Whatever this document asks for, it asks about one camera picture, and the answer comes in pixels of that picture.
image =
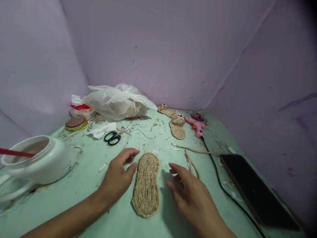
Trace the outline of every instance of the scissors blade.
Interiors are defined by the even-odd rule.
[[[131,125],[131,126],[133,126],[133,125]],[[124,129],[124,130],[122,130],[123,132],[125,132],[127,129],[129,129],[131,126],[129,126],[128,128],[126,128],[126,129]]]
[[[118,136],[118,135],[121,135],[123,132],[125,132],[127,129],[129,129],[131,126],[129,126],[128,128],[125,128],[125,129],[122,130],[122,131],[120,131],[120,132],[117,134],[117,136]]]

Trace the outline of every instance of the wire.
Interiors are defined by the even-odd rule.
[[[208,150],[207,145],[206,145],[205,139],[204,139],[203,137],[201,137],[201,139],[202,139],[202,142],[204,143],[204,145],[205,145],[207,151],[210,152],[210,151]],[[220,182],[220,178],[219,178],[219,174],[218,174],[218,169],[217,169],[217,166],[216,166],[216,164],[215,164],[215,161],[214,161],[214,159],[212,158],[211,154],[209,154],[209,155],[210,155],[211,161],[212,161],[212,163],[213,163],[213,165],[214,165],[214,167],[215,167],[216,175],[217,175],[217,179],[218,179],[218,183],[219,183],[220,188],[221,188],[221,189],[223,190],[223,192],[247,215],[247,217],[248,217],[248,218],[250,219],[250,221],[253,223],[253,225],[254,225],[255,228],[258,230],[258,232],[261,234],[261,236],[262,236],[263,238],[266,238],[266,236],[264,235],[264,233],[261,231],[261,229],[259,228],[259,226],[255,223],[255,221],[252,219],[252,217],[249,215],[249,213],[248,213],[236,200],[234,200],[234,199],[230,196],[230,194],[223,188],[223,186],[222,186],[222,184],[221,184],[221,182]]]

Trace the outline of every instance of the black scissors handle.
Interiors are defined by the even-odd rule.
[[[105,141],[105,142],[108,142],[108,145],[111,145],[111,146],[113,146],[113,145],[116,145],[116,144],[118,144],[118,142],[120,141],[120,139],[121,139],[121,136],[120,135],[117,135],[118,133],[117,132],[109,132],[107,135],[105,135],[105,137],[103,138],[103,140]]]

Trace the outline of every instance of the scissors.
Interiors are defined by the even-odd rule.
[[[105,141],[105,142],[108,142],[108,145],[111,145],[111,146],[113,146],[113,145],[116,145],[119,141],[120,141],[120,139],[121,139],[121,134],[123,133],[123,132],[125,132],[127,129],[129,129],[131,126],[129,126],[128,128],[124,128],[124,127],[121,127],[121,131],[119,132],[119,133],[117,133],[117,132],[109,132],[107,135],[105,135],[105,137],[103,138],[103,140]]]

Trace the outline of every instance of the pot handle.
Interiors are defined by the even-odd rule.
[[[5,174],[4,176],[2,176],[0,178],[0,186],[2,186],[6,181],[8,181],[12,176]],[[24,185],[22,188],[18,189],[17,191],[10,193],[10,194],[6,194],[3,196],[0,196],[0,202],[7,202],[10,200],[13,200],[15,198],[17,198],[18,196],[20,196],[21,194],[23,194],[24,192],[26,192],[27,190],[29,190],[33,185],[35,185],[33,182],[28,182],[26,185]]]

